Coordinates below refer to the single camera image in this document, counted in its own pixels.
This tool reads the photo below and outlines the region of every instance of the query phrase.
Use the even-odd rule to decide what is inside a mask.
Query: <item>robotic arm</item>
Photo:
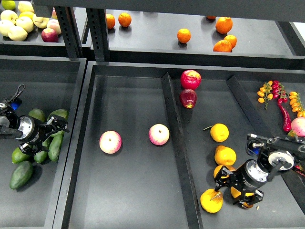
[[[235,171],[222,166],[214,178],[218,191],[221,187],[234,187],[241,194],[234,204],[250,208],[263,200],[264,193],[258,188],[271,182],[276,175],[292,169],[305,176],[296,164],[305,160],[305,144],[299,138],[266,138],[259,135],[247,136],[246,152],[257,160],[249,159]]]
[[[22,101],[18,98],[25,86],[19,85],[16,93],[0,103],[0,139],[13,139],[22,142],[22,153],[35,156],[40,151],[48,151],[42,143],[58,131],[69,132],[68,122],[57,115],[52,115],[45,123],[28,115],[17,116],[15,110]]]

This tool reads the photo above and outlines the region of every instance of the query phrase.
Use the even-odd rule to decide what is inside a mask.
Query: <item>shelf post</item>
[[[106,10],[86,9],[96,61],[110,61]]]
[[[55,6],[55,12],[69,58],[83,57],[74,10],[71,7]]]

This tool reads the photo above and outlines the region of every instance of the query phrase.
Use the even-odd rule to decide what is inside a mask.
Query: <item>blue component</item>
[[[258,154],[259,154],[259,150],[260,150],[260,148],[254,148],[252,151],[253,151],[256,155],[258,155]]]
[[[13,102],[11,102],[10,106],[13,108],[13,110],[17,110],[18,107],[21,105],[22,101],[21,99],[15,99]]]

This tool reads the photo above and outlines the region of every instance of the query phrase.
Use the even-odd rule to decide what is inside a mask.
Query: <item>yellow lemon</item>
[[[215,149],[215,161],[219,165],[231,166],[236,161],[236,152],[226,146],[218,146]]]
[[[232,195],[233,198],[236,198],[236,197],[238,197],[241,194],[242,193],[240,191],[238,191],[236,188],[231,187],[231,195]],[[246,197],[253,196],[253,195],[254,195],[254,193],[246,193]],[[245,208],[252,208],[253,207],[253,205],[248,205],[245,202],[243,203],[243,206]]]
[[[5,10],[14,10],[16,8],[15,1],[2,0],[1,4]]]
[[[214,169],[214,172],[213,172],[213,177],[215,178],[216,177],[216,175],[217,175],[217,173],[220,171],[220,169],[221,169],[221,167],[222,167],[223,165],[219,165],[219,166],[217,166],[215,169]],[[232,167],[232,166],[227,166],[227,168],[231,171],[231,172],[233,172],[233,171],[235,171],[236,169],[234,168],[234,167]]]
[[[22,12],[19,17],[28,17],[30,18],[31,20],[33,20],[33,15],[34,13],[33,12],[30,12],[30,11],[25,11],[25,12]]]
[[[200,203],[207,212],[216,213],[223,206],[223,194],[221,191],[215,191],[212,188],[208,189],[200,196]]]
[[[229,129],[222,123],[216,123],[210,131],[212,139],[216,142],[223,142],[229,137]]]

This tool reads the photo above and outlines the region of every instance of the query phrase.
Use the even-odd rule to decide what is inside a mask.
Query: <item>fruit stem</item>
[[[214,126],[214,125],[208,126],[208,127],[206,127],[205,129],[203,129],[203,130],[210,129],[210,128],[212,128],[213,126]]]
[[[218,191],[217,194],[216,194],[214,197],[212,197],[212,198],[210,199],[210,201],[213,200],[213,199],[215,199],[215,198],[218,197],[219,195],[220,195],[220,191]]]

